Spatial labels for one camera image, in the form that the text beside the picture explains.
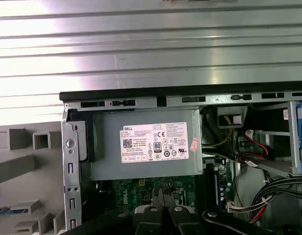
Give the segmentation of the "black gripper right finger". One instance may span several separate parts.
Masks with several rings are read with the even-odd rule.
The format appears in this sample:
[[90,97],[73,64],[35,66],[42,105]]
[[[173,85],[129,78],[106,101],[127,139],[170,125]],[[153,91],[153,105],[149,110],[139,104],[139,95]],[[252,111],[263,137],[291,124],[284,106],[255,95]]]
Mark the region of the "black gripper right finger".
[[271,235],[273,232],[254,226],[220,211],[206,210],[198,215],[186,207],[169,208],[174,227],[181,235]]

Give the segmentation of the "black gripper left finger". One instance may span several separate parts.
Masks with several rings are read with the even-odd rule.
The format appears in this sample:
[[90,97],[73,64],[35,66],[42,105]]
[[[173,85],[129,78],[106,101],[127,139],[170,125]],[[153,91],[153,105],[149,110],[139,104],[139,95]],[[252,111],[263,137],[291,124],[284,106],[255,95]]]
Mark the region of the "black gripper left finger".
[[163,209],[147,206],[142,213],[109,211],[64,233],[65,235],[161,235]]

